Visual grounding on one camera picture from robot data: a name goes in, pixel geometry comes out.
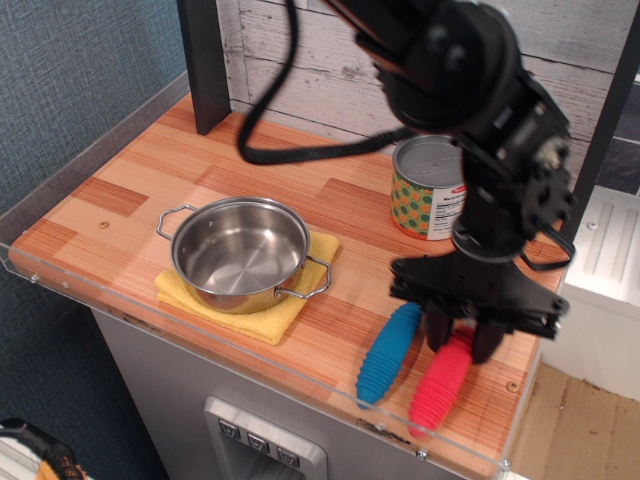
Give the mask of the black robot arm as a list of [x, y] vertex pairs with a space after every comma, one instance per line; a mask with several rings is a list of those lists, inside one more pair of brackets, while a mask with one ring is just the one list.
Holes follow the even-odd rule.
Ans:
[[336, 1], [371, 57], [395, 117], [450, 137], [463, 152], [466, 199], [454, 249], [392, 263], [393, 296], [418, 303], [428, 344], [444, 346], [457, 319], [476, 323], [472, 360], [487, 361], [520, 330], [553, 338], [565, 300], [523, 272], [538, 235], [567, 256], [557, 230], [574, 203], [565, 161], [568, 120], [523, 68], [516, 35], [475, 1]]

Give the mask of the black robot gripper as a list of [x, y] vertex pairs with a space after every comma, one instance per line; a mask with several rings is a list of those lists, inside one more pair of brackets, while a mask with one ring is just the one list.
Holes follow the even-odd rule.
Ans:
[[491, 359], [516, 331], [554, 338], [569, 302], [527, 277], [515, 262], [491, 263], [459, 250], [396, 259], [391, 294], [418, 304], [429, 348], [438, 352], [456, 321], [475, 323], [472, 363]]

